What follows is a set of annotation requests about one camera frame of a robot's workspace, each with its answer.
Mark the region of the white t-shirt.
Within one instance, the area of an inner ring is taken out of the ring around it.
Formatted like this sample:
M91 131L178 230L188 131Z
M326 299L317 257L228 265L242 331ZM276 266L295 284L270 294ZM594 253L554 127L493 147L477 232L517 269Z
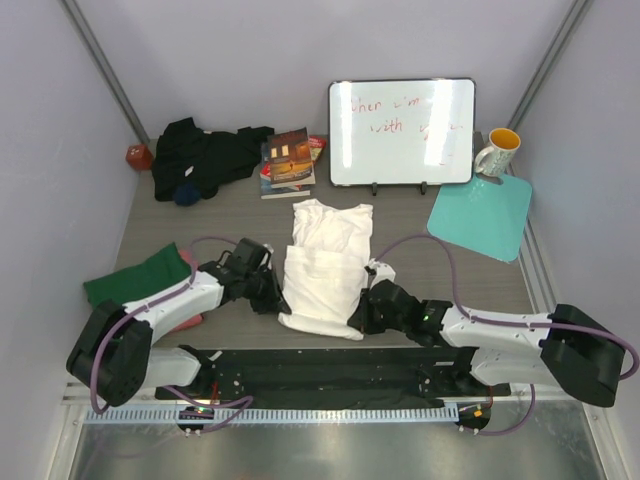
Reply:
M293 211L293 243L286 248L283 281L291 312L279 314L279 323L299 332L361 341L364 334L348 320L367 285L373 206L337 209L310 199L294 204Z

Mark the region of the brown Edward Tulane book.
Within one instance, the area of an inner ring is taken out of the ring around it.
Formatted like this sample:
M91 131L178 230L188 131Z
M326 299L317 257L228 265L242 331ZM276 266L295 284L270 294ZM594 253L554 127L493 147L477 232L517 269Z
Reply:
M267 138L271 184L277 188L315 184L314 162L306 128Z

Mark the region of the red Treehouse book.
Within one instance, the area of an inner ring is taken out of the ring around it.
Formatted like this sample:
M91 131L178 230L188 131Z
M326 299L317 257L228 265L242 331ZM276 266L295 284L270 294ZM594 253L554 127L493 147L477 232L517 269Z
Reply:
M310 155L313 163L316 163L324 148L326 147L327 140L323 137L312 135L309 137Z

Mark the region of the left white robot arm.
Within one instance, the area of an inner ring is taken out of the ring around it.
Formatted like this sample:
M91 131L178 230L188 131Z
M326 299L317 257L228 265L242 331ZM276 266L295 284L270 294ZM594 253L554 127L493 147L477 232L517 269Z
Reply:
M156 344L190 318L239 299L259 315L291 311L272 267L271 248L248 238L216 260L189 262L185 278L147 297L124 304L101 302L66 369L88 387L97 414L149 388L184 400L203 398L214 390L213 359L188 345L166 349Z

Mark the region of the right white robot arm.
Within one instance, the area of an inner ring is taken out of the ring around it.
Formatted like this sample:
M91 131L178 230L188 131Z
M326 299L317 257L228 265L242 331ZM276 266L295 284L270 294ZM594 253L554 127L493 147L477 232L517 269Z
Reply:
M348 324L363 334L396 330L427 348L469 354L470 360L451 371L453 386L465 395L485 385L546 385L582 403L609 408L622 376L620 340L567 304L551 313L525 315L463 310L450 301L419 300L383 280L362 291Z

